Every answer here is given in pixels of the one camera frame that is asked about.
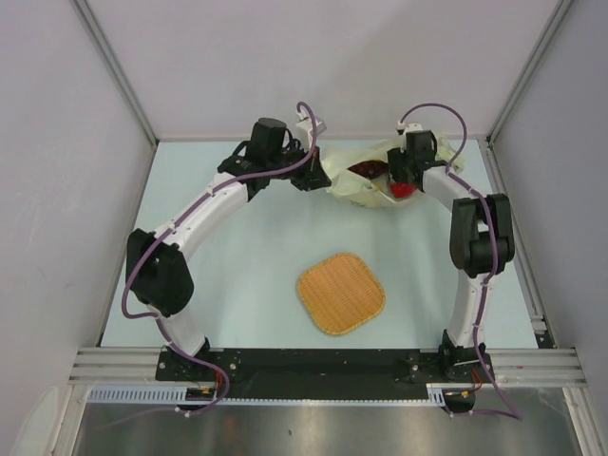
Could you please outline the translucent pale green plastic bag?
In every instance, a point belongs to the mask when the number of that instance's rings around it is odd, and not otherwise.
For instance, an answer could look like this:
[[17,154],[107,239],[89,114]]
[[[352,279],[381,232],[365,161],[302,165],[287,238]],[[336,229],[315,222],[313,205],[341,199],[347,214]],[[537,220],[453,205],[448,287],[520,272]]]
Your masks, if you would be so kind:
[[[400,148],[424,155],[422,185],[409,199],[395,200],[389,194],[389,172],[374,180],[360,177],[348,170],[356,163],[378,160],[388,163],[387,152]],[[429,130],[409,132],[398,138],[386,140],[364,149],[340,149],[329,146],[321,153],[321,165],[332,184],[327,191],[335,198],[366,208],[396,209],[409,204],[417,194],[426,194],[438,200],[450,210],[453,201],[472,195],[472,185],[460,178],[462,166],[451,164],[455,151],[443,137]],[[366,185],[375,184],[382,192],[369,191]]]

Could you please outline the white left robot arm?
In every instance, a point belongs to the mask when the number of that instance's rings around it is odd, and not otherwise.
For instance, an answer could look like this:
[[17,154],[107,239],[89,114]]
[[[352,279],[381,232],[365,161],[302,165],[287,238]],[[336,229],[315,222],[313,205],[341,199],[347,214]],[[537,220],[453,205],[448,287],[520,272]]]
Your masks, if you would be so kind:
[[189,261],[201,244],[237,209],[271,181],[289,181],[310,192],[330,186],[323,170],[318,137],[326,129],[306,114],[293,129],[277,119],[260,118],[248,140],[240,142],[217,168],[209,184],[176,216],[156,229],[133,231],[127,240],[123,299],[134,295],[155,320],[173,351],[177,368],[197,380],[210,368],[208,339],[188,305],[194,294]]

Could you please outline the dark red fake fruit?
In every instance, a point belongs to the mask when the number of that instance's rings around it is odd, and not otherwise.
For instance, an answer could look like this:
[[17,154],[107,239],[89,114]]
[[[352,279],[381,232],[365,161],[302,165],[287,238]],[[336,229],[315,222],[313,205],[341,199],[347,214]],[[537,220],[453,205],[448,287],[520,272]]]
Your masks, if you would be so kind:
[[348,170],[360,177],[374,180],[389,172],[389,165],[384,161],[372,160],[361,161],[348,168]]

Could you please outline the red fake dragon fruit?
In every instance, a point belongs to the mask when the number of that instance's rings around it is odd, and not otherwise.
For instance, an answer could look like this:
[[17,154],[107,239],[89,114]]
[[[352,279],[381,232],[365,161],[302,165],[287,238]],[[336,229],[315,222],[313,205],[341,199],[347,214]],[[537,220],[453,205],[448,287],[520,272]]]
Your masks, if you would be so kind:
[[389,182],[389,195],[395,200],[406,200],[411,198],[417,191],[417,187],[411,183]]

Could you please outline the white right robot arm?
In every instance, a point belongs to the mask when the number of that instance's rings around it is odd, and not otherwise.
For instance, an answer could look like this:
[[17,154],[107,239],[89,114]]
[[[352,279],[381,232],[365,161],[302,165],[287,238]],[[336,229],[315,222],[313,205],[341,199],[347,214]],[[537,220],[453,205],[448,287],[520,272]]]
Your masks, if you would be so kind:
[[389,181],[412,184],[450,211],[449,255],[458,270],[452,316],[442,335],[437,369],[449,381],[469,379],[485,360],[485,311],[493,282],[515,255],[507,195],[486,195],[438,157],[435,135],[421,128],[399,131],[388,152]]

